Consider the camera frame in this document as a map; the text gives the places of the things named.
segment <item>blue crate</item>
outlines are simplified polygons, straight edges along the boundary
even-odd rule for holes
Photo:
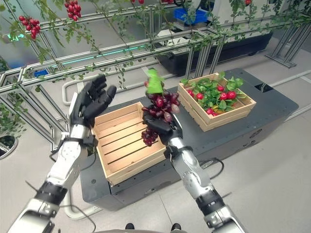
[[[187,22],[187,18],[185,17],[187,12],[184,8],[175,9],[174,10],[174,17],[179,19],[187,24],[195,24],[195,23],[202,23],[207,21],[207,13],[205,11],[197,10],[195,20],[192,22]]]

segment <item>wooden crate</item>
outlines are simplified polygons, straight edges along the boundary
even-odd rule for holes
[[[165,159],[159,138],[145,145],[141,132],[143,105],[138,102],[95,118],[93,133],[107,180],[116,185]]]
[[[238,99],[238,101],[235,103],[235,109],[218,116],[211,116],[207,114],[205,110],[197,103],[197,101],[189,95],[187,90],[193,89],[193,87],[191,87],[191,83],[196,83],[199,80],[205,78],[210,80],[217,80],[218,76],[218,73],[210,74],[201,78],[189,80],[189,84],[187,86],[184,86],[182,83],[179,83],[178,85],[179,100],[181,104],[185,107],[185,109],[189,112],[189,114],[193,117],[195,122],[198,123],[204,132],[225,125],[234,120],[246,117],[252,108],[256,105],[256,102],[244,93],[246,98]],[[223,78],[218,83],[224,86],[226,85],[226,82],[227,79]]]

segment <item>floor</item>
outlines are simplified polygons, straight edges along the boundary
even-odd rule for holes
[[[294,62],[298,65],[287,69],[264,57],[272,51],[277,39],[272,38],[267,50],[252,57],[219,64],[216,71],[241,67],[267,83],[274,83],[310,69],[311,53],[300,50]],[[142,70],[128,71],[130,77],[145,77]],[[175,86],[180,78],[165,81],[166,87]],[[65,111],[60,87],[63,83],[46,84],[56,103]],[[302,108],[310,104],[311,84],[298,79],[276,87]],[[75,86],[69,90],[70,96]],[[144,95],[144,88],[116,95],[113,104]],[[311,229],[311,111],[297,116],[275,130],[261,143],[245,149],[224,160],[223,173],[213,180],[246,229],[252,233],[309,233]],[[28,127],[19,139],[17,149],[9,157],[0,160],[0,232],[6,232],[22,207],[43,183],[52,161],[48,158],[50,145]],[[212,175],[218,165],[209,168]],[[89,205],[82,200],[79,179],[72,191],[73,203],[80,208]],[[96,230],[122,229],[133,222],[137,229],[169,232],[172,223],[179,222],[189,233],[209,233],[196,203],[183,188],[181,182],[163,188],[152,195],[119,211],[102,210],[91,218]],[[54,219],[61,232],[92,232],[87,219],[72,220],[63,210]]]

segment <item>foot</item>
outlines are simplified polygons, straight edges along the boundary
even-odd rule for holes
[[[178,223],[174,223],[171,231],[173,231],[173,230],[181,230],[181,226]]]
[[[128,223],[126,224],[126,227],[125,227],[126,230],[134,230],[134,225],[132,223]]]

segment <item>red berry cluster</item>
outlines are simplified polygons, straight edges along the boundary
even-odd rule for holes
[[[141,138],[143,138],[143,142],[149,147],[152,145],[153,142],[156,141],[157,137],[157,132],[148,127],[145,131],[141,133]]]
[[[140,3],[140,4],[144,4],[144,0],[138,0],[138,2]]]
[[[78,4],[78,1],[66,0],[64,6],[67,8],[68,17],[74,21],[78,21],[78,18],[81,17],[81,6]]]
[[[153,117],[165,122],[171,122],[173,119],[171,113],[179,113],[178,106],[180,102],[178,101],[178,93],[171,93],[164,89],[161,94],[148,94],[146,92],[146,96],[150,99],[152,107],[143,107],[142,110],[149,112]],[[156,140],[157,136],[157,132],[148,127],[141,133],[144,143],[149,147]]]
[[[31,38],[35,39],[37,33],[40,33],[39,20],[31,17],[26,18],[25,16],[19,16],[18,19],[26,27],[26,30],[31,32]]]

